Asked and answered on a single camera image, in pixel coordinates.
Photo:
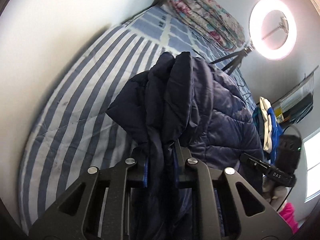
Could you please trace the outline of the grey gloved right hand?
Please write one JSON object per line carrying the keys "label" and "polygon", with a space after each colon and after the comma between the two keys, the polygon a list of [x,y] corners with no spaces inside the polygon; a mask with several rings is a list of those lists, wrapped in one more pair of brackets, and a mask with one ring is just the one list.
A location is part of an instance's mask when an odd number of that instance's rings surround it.
{"label": "grey gloved right hand", "polygon": [[280,212],[286,204],[287,188],[278,186],[270,178],[263,177],[263,198],[273,207],[274,210]]}

